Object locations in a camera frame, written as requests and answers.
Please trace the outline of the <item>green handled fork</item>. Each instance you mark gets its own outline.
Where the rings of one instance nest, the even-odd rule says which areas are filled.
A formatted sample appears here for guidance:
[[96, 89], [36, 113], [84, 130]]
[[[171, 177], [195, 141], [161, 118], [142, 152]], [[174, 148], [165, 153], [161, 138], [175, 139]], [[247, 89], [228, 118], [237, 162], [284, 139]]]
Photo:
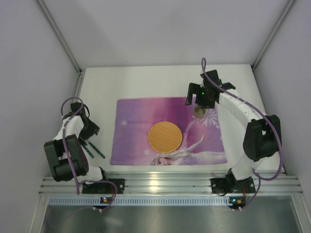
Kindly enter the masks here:
[[92, 159], [94, 159], [94, 155], [93, 155], [93, 153], [87, 148], [87, 142], [85, 142], [84, 140], [80, 140], [81, 141], [81, 145], [82, 145], [82, 147], [85, 149], [85, 151], [88, 153], [88, 155], [92, 158]]

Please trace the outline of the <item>purple Frozen placemat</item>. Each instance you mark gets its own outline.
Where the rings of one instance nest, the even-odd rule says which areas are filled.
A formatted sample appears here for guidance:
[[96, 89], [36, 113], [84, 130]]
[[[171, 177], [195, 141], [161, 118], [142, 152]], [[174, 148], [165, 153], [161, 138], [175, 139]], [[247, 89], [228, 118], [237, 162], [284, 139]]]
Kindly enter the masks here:
[[182, 97], [118, 100], [111, 165], [226, 163], [217, 108], [184, 103]]

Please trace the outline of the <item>orange round woven plate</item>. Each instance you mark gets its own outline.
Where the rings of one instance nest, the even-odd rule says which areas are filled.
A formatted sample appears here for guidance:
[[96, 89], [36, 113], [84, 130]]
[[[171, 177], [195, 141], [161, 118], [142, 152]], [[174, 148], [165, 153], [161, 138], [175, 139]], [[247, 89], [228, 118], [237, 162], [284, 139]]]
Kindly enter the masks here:
[[162, 121], [153, 125], [148, 132], [148, 143], [160, 153], [176, 151], [183, 140], [180, 128], [174, 123]]

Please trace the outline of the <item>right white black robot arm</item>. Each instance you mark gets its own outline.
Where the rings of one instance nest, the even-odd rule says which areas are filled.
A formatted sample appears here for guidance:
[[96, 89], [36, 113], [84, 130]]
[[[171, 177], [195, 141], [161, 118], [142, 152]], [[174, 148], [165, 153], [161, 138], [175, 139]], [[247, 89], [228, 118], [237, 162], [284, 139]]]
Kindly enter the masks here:
[[227, 109], [245, 128], [244, 154], [230, 169], [235, 180], [241, 181], [259, 174], [256, 168], [264, 159], [279, 153], [279, 167], [275, 179], [283, 168], [281, 122], [276, 115], [265, 115], [251, 103], [238, 96], [231, 83], [223, 83], [216, 70], [203, 72], [201, 84], [190, 83], [186, 105], [196, 103], [203, 109], [213, 109], [218, 104]]

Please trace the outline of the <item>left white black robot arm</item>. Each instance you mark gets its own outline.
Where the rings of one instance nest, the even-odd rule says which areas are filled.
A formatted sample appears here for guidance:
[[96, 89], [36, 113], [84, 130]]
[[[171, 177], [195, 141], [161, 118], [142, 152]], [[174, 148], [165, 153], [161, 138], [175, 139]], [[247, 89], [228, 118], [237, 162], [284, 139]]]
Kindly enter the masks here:
[[70, 105], [70, 112], [63, 116], [57, 136], [44, 144], [52, 177], [55, 181], [70, 181], [86, 177], [88, 181], [105, 180], [99, 166], [89, 165], [86, 154], [88, 139], [98, 135], [100, 128], [89, 119], [89, 109], [80, 102]]

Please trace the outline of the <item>small beige cup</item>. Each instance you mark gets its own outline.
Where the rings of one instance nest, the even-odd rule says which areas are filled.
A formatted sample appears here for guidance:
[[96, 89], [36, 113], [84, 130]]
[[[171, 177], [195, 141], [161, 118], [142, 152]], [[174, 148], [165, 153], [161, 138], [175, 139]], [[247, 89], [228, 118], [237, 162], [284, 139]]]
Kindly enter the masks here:
[[203, 119], [206, 117], [206, 109], [200, 106], [196, 106], [193, 110], [193, 116], [196, 119]]

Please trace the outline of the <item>green handled spoon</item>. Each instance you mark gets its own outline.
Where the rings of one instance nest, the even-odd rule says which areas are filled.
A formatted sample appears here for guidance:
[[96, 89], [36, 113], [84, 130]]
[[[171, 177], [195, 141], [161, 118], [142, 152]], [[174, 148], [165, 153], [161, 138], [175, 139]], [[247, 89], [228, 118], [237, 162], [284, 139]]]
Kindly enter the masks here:
[[105, 159], [105, 155], [91, 142], [89, 142], [89, 145], [103, 158]]

